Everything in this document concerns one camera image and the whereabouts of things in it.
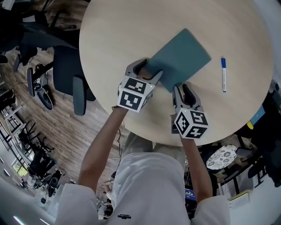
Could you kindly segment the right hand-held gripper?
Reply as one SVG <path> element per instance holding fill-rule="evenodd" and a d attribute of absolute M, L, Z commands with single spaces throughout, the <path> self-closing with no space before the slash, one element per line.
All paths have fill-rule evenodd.
<path fill-rule="evenodd" d="M 201 100 L 187 84 L 182 85 L 184 102 L 190 108 L 183 107 L 183 97 L 177 85 L 173 87 L 173 105 L 176 113 L 171 115 L 171 133 L 179 134 L 181 138 L 200 139 L 209 125 Z"/>

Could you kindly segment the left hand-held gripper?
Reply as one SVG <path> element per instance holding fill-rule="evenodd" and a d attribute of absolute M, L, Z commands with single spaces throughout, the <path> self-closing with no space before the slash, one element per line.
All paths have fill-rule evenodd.
<path fill-rule="evenodd" d="M 163 75 L 163 70 L 159 70 L 150 78 L 143 77 L 142 80 L 138 79 L 137 75 L 146 65 L 147 61 L 144 58 L 127 66 L 125 76 L 118 88 L 117 106 L 138 113 L 148 103 L 155 85 L 157 85 Z"/>

